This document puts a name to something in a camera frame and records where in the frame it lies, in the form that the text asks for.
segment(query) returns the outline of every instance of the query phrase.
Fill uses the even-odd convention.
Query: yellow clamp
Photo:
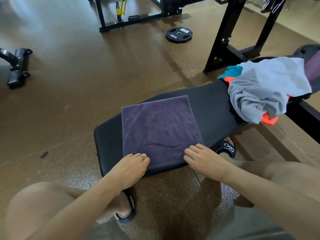
[[[117,15],[125,15],[126,14],[126,4],[127,4],[127,0],[121,0],[120,8],[116,8]]]

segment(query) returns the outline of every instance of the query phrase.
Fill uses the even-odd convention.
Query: gym floor
[[[279,17],[286,25],[298,9],[299,23],[291,27],[295,31],[277,23],[262,56],[292,54],[304,44],[320,42],[315,35],[320,30],[319,2],[307,2],[313,18],[311,7],[299,2]],[[111,20],[114,1],[103,0],[102,5],[106,21]],[[210,83],[223,73],[205,76],[202,70],[226,6],[207,0],[186,6],[180,16],[101,34],[94,4],[87,0],[0,2],[0,47],[34,51],[32,77],[16,90],[7,88],[8,64],[0,60],[1,239],[6,206],[22,188],[53,181],[87,189],[101,178],[93,138],[99,123],[122,106]],[[127,3],[127,15],[156,10],[149,0]],[[253,45],[265,20],[244,9],[230,43],[238,49]],[[175,26],[191,29],[193,39],[169,43],[165,32]],[[319,93],[308,102],[320,110]],[[232,138],[239,160],[301,161],[320,167],[320,145],[285,115],[273,127],[247,126]],[[241,197],[234,201],[238,194],[231,188],[188,167],[140,180],[135,188],[136,217],[122,226],[133,239],[203,239],[232,204],[250,205]]]

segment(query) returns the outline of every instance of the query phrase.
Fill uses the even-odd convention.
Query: person
[[[223,142],[233,150],[230,138]],[[236,161],[226,151],[218,153],[197,144],[185,150],[184,159],[255,206],[231,209],[208,239],[272,239],[270,234],[284,236],[283,230],[287,238],[276,239],[320,239],[319,169],[298,162]],[[113,214],[119,219],[131,215],[134,204],[123,190],[144,175],[149,162],[146,154],[127,155],[88,190],[48,182],[26,187],[8,206],[9,239],[130,239],[114,218],[95,223]]]

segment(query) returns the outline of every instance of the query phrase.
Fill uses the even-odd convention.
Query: black slide sandal
[[[128,198],[129,204],[130,204],[130,214],[126,217],[126,218],[121,218],[117,213],[114,214],[116,219],[120,222],[120,223],[128,223],[130,222],[133,218],[134,218],[134,214],[135,214],[135,205],[134,205],[134,200],[131,197],[130,194],[130,189],[127,188],[125,190],[123,190],[123,193],[125,193],[125,195]]]
[[[211,150],[215,153],[220,154],[222,152],[228,153],[231,158],[235,158],[237,153],[237,148],[235,145],[231,145],[226,142],[224,139],[219,141],[216,145],[214,145]]]

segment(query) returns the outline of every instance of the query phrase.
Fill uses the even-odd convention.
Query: gray shorts
[[[130,240],[117,221],[95,225],[89,232],[89,240]],[[226,216],[210,232],[206,240],[294,240],[266,214],[254,208],[233,206]]]

